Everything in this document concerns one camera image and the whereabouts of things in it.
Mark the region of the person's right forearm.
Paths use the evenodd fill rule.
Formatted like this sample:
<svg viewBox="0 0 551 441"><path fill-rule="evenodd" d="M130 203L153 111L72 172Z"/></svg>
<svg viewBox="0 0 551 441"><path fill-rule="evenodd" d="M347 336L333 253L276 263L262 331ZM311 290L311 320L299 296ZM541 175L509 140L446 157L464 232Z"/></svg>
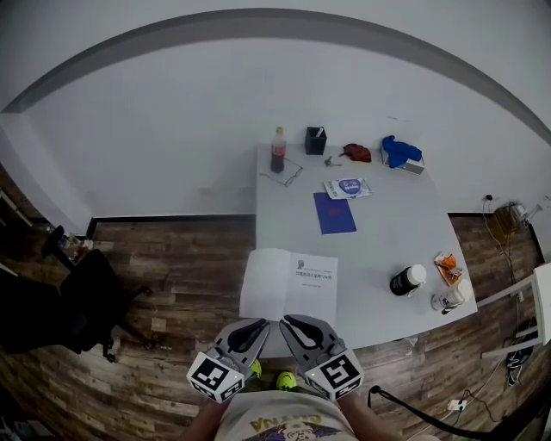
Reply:
<svg viewBox="0 0 551 441"><path fill-rule="evenodd" d="M387 425L357 393L349 393L338 401L358 441L405 441L400 433Z"/></svg>

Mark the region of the white booklet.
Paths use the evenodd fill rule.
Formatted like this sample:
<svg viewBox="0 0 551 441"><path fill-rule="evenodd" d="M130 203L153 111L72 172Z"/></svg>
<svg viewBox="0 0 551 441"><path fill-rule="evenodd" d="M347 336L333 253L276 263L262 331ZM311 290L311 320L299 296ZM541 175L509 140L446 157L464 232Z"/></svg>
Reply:
<svg viewBox="0 0 551 441"><path fill-rule="evenodd" d="M239 316L278 321L303 314L334 326L337 259L276 248L252 251L242 283Z"/></svg>

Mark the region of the person's printed white shirt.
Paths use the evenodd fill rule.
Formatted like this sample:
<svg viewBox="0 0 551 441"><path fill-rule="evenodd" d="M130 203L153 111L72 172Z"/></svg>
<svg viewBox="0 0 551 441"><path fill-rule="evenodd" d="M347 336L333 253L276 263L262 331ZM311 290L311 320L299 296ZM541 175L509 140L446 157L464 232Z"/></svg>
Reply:
<svg viewBox="0 0 551 441"><path fill-rule="evenodd" d="M225 411L215 441L357 441L340 409L311 394L239 393Z"/></svg>

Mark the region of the brown cloth pouch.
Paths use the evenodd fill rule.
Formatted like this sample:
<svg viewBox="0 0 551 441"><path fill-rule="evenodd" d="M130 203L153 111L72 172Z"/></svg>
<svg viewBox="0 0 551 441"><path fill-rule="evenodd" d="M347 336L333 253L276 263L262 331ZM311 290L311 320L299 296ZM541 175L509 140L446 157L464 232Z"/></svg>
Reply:
<svg viewBox="0 0 551 441"><path fill-rule="evenodd" d="M339 154L340 157L345 156L352 161L371 163L372 156L370 150L362 145L356 143L349 143L343 147L343 152Z"/></svg>

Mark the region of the person's left forearm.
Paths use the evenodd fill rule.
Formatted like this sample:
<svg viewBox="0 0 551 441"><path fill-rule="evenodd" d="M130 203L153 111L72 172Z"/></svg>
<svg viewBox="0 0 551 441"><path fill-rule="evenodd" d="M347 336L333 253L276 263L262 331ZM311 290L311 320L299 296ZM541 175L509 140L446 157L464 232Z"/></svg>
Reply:
<svg viewBox="0 0 551 441"><path fill-rule="evenodd" d="M178 441L214 441L221 419L230 403L210 401L199 411Z"/></svg>

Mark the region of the black fabric pile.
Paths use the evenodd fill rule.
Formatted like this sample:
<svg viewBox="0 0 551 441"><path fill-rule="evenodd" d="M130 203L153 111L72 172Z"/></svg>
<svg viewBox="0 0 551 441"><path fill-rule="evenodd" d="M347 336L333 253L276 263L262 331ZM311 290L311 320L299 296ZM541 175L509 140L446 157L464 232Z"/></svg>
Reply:
<svg viewBox="0 0 551 441"><path fill-rule="evenodd" d="M0 270L0 348L10 354L66 341L57 288Z"/></svg>

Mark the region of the thin-framed eyeglasses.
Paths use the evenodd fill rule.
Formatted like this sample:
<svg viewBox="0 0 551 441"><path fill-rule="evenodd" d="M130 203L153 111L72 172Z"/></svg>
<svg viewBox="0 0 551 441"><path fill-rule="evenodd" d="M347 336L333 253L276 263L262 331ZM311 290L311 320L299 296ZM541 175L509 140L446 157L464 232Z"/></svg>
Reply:
<svg viewBox="0 0 551 441"><path fill-rule="evenodd" d="M289 158L283 160L283 170L274 172L270 168L266 171L260 171L260 177L266 177L271 181L288 188L301 174L303 167Z"/></svg>

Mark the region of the black office chair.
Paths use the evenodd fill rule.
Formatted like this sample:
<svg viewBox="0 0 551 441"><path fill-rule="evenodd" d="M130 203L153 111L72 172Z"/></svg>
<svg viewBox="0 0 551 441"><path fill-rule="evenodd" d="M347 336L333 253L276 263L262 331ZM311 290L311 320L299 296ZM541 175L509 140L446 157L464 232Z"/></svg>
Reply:
<svg viewBox="0 0 551 441"><path fill-rule="evenodd" d="M41 255L44 258L53 255L69 270L59 288L62 300L73 315L69 348L80 354L101 345L103 357L113 363L115 356L109 352L114 345L111 331L118 326L146 349L153 349L155 342L152 339L125 322L130 303L139 295L150 296L151 289L146 286L134 291L124 289L99 250L92 250L78 263L73 263L59 245L64 237L64 228L55 227L41 247Z"/></svg>

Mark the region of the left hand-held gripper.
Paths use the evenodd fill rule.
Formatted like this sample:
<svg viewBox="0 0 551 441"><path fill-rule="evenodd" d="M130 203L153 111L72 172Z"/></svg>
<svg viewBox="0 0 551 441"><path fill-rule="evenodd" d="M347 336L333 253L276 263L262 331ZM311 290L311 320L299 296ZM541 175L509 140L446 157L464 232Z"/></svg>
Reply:
<svg viewBox="0 0 551 441"><path fill-rule="evenodd" d="M186 378L192 388L211 401L224 403L244 388L251 366L269 336L270 323L249 318L225 326L207 351L201 351Z"/></svg>

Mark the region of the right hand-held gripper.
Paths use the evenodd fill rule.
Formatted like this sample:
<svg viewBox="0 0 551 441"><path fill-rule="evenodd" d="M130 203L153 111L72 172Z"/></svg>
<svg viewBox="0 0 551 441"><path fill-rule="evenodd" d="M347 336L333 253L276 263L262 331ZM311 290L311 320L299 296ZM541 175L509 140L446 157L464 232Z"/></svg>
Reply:
<svg viewBox="0 0 551 441"><path fill-rule="evenodd" d="M362 367L325 321L303 314L286 314L281 334L300 366L307 386L329 401L337 401L362 385ZM314 350L324 350L313 357Z"/></svg>

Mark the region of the blue booklet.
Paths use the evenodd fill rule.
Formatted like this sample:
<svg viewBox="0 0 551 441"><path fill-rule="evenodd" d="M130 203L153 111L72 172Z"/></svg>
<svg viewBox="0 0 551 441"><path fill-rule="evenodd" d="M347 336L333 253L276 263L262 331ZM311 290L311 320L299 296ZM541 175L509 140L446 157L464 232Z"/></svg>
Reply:
<svg viewBox="0 0 551 441"><path fill-rule="evenodd" d="M322 235L354 233L356 223L346 200L333 200L326 193L313 194Z"/></svg>

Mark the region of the white rectangular box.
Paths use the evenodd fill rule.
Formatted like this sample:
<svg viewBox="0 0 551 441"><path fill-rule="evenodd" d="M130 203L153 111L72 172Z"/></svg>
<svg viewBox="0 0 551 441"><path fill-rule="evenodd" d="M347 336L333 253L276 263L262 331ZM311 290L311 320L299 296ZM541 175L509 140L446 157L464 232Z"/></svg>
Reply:
<svg viewBox="0 0 551 441"><path fill-rule="evenodd" d="M390 167L389 155L384 149L381 149L381 161L386 167ZM419 161L415 161L409 158L404 164L395 167L395 170L401 170L420 176L425 170L425 162L423 158L421 158Z"/></svg>

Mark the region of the orange snack wrapper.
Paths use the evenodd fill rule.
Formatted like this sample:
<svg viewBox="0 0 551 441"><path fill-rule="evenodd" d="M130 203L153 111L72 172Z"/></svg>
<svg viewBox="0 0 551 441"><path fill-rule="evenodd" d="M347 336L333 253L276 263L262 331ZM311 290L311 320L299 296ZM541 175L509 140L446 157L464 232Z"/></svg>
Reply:
<svg viewBox="0 0 551 441"><path fill-rule="evenodd" d="M452 286L461 280L463 268L458 265L453 253L438 254L434 258L434 264L448 286Z"/></svg>

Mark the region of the wet wipes packet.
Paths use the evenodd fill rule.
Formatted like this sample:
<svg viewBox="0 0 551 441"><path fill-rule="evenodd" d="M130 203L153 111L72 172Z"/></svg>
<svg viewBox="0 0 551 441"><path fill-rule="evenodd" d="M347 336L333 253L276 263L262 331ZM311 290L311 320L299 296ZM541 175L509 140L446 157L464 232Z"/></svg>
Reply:
<svg viewBox="0 0 551 441"><path fill-rule="evenodd" d="M350 200L373 194L365 179L361 177L326 181L324 187L332 200Z"/></svg>

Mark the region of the blue cloth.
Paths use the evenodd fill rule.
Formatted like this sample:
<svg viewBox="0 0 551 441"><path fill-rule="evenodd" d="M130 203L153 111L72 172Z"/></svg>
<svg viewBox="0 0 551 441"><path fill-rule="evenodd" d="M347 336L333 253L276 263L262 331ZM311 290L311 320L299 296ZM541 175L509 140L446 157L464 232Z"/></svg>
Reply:
<svg viewBox="0 0 551 441"><path fill-rule="evenodd" d="M381 147L387 153L390 168L401 167L408 160L419 162L423 158L421 150L408 143L397 141L393 135L383 138Z"/></svg>

